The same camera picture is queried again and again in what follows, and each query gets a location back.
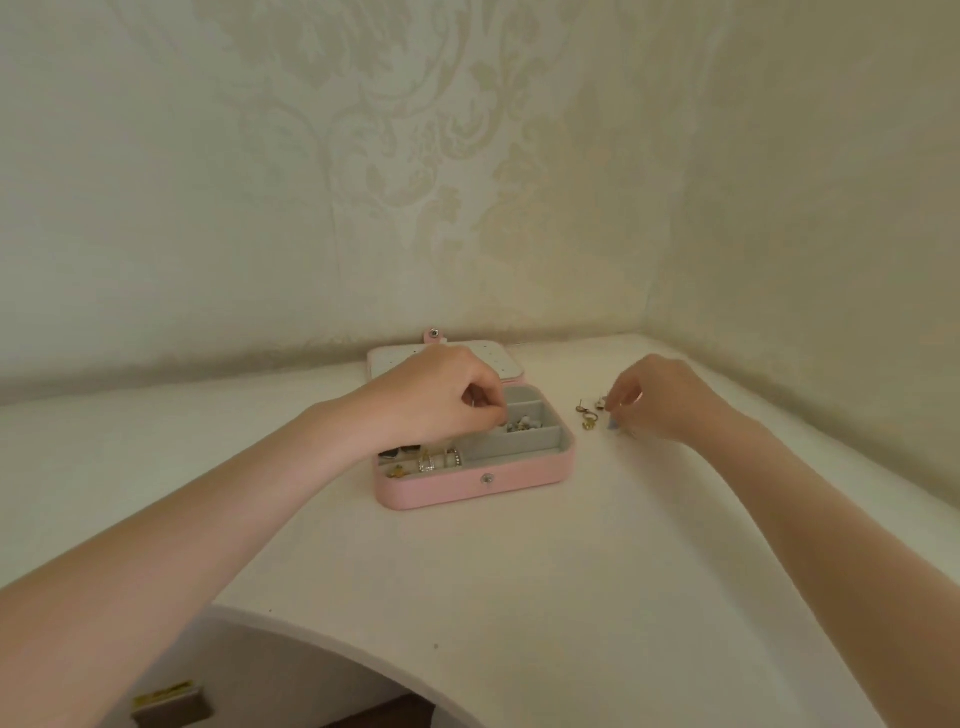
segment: damask wallpaper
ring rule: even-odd
[[[740,0],[645,328],[960,504],[957,27]]]
[[[4,3],[6,392],[636,329],[728,15]]]

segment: jewelry box lid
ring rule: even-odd
[[[367,355],[370,364],[370,377],[376,379],[386,374],[400,362],[422,352],[428,346],[442,346],[446,338],[436,328],[430,328],[423,335],[422,344],[408,344],[394,347],[380,347]],[[500,375],[503,381],[512,381],[523,377],[523,367],[507,352],[502,344],[495,341],[457,341],[450,342],[456,346],[467,347],[477,355],[481,361]]]

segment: white table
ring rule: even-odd
[[[574,406],[640,336],[513,347],[575,425],[566,483],[398,513],[369,463],[219,596],[227,619],[373,667],[488,728],[879,726],[724,483]],[[960,580],[960,514],[720,376],[708,381]],[[361,364],[0,409],[0,584],[364,381]]]

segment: jewelry box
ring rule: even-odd
[[[445,346],[428,329],[421,344],[374,349],[367,355],[373,379],[428,346]],[[465,498],[491,496],[566,480],[573,471],[576,440],[542,392],[527,384],[523,367],[493,341],[466,341],[500,375],[509,413],[506,425],[445,443],[410,443],[373,459],[376,499],[408,510]]]

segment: hand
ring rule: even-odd
[[[680,359],[650,354],[620,375],[607,410],[622,427],[693,445],[697,425],[712,425],[730,406]]]
[[[431,344],[347,397],[377,451],[425,445],[507,421],[503,382],[466,347]]]

